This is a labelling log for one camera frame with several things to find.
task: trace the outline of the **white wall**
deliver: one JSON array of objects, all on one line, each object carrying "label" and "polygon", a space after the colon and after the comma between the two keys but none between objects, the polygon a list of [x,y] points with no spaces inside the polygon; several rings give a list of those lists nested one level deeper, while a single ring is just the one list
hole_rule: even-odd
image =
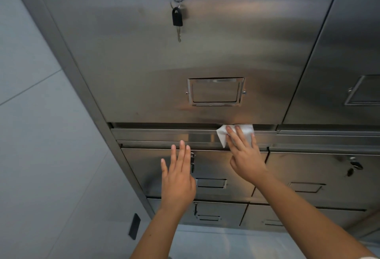
[{"label": "white wall", "polygon": [[0,0],[0,258],[120,258],[149,217],[21,0]]}]

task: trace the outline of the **tissue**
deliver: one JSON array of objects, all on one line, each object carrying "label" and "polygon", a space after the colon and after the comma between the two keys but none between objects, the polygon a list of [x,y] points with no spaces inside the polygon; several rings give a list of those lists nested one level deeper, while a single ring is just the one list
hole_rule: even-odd
[{"label": "tissue", "polygon": [[247,139],[247,141],[251,145],[251,143],[252,143],[251,134],[255,134],[254,127],[252,125],[223,125],[219,129],[216,130],[216,133],[218,134],[219,140],[220,140],[223,148],[226,147],[226,135],[228,134],[227,130],[226,130],[227,126],[230,126],[231,129],[235,133],[236,133],[235,126],[239,126],[240,129],[243,131],[245,138]]}]

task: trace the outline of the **metal edge trim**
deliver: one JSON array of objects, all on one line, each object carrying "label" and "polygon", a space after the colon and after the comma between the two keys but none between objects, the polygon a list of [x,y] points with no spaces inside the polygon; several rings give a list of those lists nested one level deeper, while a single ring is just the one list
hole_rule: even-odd
[{"label": "metal edge trim", "polygon": [[61,65],[64,73],[69,79],[71,85],[75,89],[79,99],[82,101],[90,117],[94,121],[100,134],[107,143],[110,151],[115,157],[124,175],[128,179],[137,197],[140,199],[145,210],[151,218],[154,216],[152,207],[150,206],[143,190],[138,183],[129,163],[123,155],[119,145],[117,144],[112,132],[110,131],[107,122],[105,121],[95,99],[93,98],[82,74],[80,73],[76,62],[66,45],[58,27],[55,24],[49,10],[43,0],[22,0],[33,21],[41,32],[42,36],[49,45],[55,58]]}]

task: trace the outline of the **hand holding white cloth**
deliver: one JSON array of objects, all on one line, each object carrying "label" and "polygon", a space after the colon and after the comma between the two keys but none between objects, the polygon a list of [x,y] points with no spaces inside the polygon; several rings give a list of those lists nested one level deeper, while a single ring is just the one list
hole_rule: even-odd
[{"label": "hand holding white cloth", "polygon": [[252,125],[223,125],[219,129],[216,130],[216,133],[218,134],[219,140],[223,146],[223,148],[226,147],[226,135],[227,130],[226,127],[230,126],[231,129],[236,133],[235,126],[239,126],[240,129],[243,131],[243,134],[247,141],[249,142],[249,145],[252,143],[251,134],[255,134],[254,127]]}]

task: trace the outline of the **cabinet door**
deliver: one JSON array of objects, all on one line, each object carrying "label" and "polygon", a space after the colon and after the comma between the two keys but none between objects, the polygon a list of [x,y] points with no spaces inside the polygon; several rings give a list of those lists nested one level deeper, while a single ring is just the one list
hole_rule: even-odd
[{"label": "cabinet door", "polygon": [[[148,201],[156,212],[161,199]],[[246,207],[247,204],[194,201],[183,215],[180,224],[238,228]]]},{"label": "cabinet door", "polygon": [[[367,209],[380,203],[380,156],[271,152],[266,164],[316,206]],[[263,201],[255,190],[253,202]]]},{"label": "cabinet door", "polygon": [[335,0],[284,123],[380,125],[380,0]]},{"label": "cabinet door", "polygon": [[[146,196],[161,196],[161,166],[170,165],[170,150],[122,149]],[[243,180],[230,166],[229,151],[193,150],[192,176],[197,180],[197,199],[249,201],[254,186]]]},{"label": "cabinet door", "polygon": [[107,122],[221,124],[282,122],[331,3],[44,1]]},{"label": "cabinet door", "polygon": [[[365,216],[365,212],[360,210],[319,209],[319,211],[343,228]],[[286,232],[273,209],[263,205],[248,205],[241,227],[250,230]]]}]

